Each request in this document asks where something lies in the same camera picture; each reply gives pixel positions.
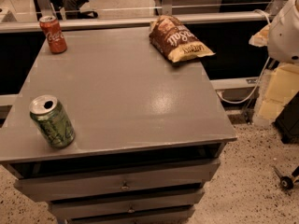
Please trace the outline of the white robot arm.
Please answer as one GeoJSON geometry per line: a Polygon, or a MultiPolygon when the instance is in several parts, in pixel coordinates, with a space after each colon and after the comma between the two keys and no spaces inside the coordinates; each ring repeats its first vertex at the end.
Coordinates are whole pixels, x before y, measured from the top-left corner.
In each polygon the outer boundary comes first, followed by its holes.
{"type": "Polygon", "coordinates": [[[269,57],[278,62],[277,68],[263,75],[254,108],[255,122],[271,123],[299,92],[299,0],[288,0],[249,44],[267,47],[269,57]]]}

